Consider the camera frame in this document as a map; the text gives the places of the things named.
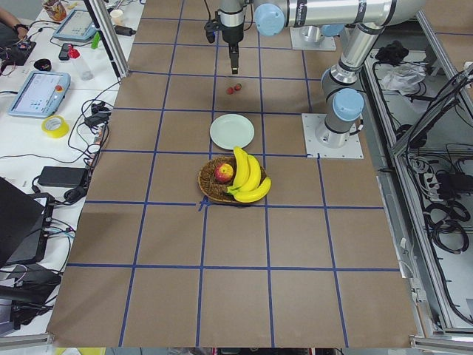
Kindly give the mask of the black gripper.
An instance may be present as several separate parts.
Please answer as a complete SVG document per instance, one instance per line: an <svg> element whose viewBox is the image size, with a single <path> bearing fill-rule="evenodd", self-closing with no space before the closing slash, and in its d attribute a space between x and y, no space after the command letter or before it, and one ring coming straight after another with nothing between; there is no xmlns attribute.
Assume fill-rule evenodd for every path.
<svg viewBox="0 0 473 355"><path fill-rule="evenodd" d="M245 9L238 11L226 11L218 9L216 11L217 21L222 28L223 40L228 44L231 73L239 73L239 43L243 40Z"/></svg>

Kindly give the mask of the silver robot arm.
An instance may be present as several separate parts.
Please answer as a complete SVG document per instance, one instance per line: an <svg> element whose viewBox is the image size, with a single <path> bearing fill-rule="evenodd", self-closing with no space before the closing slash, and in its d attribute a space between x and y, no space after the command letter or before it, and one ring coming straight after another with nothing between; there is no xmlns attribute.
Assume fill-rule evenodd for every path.
<svg viewBox="0 0 473 355"><path fill-rule="evenodd" d="M244 38L246 7L253 5L253 22L263 36L274 36L286 27L302 28L332 24L353 24L349 41L338 63L329 69L334 84L350 86L358 79L374 43L384 28L413 17L424 1L221 1L215 17L205 26L214 42L221 32L228 44L233 74L239 69L239 42Z"/></svg>

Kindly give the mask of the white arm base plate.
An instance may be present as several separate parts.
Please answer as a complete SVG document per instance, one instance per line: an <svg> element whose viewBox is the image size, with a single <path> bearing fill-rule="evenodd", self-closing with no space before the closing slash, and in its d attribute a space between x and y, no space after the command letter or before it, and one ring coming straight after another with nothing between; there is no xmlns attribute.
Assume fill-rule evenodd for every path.
<svg viewBox="0 0 473 355"><path fill-rule="evenodd" d="M308 158L363 159L364 154L355 123L349 132L334 133L325 126L325 114L302 114L304 144Z"/></svg>
<svg viewBox="0 0 473 355"><path fill-rule="evenodd" d="M290 38L294 50L335 51L336 43L331 25L292 27Z"/></svg>

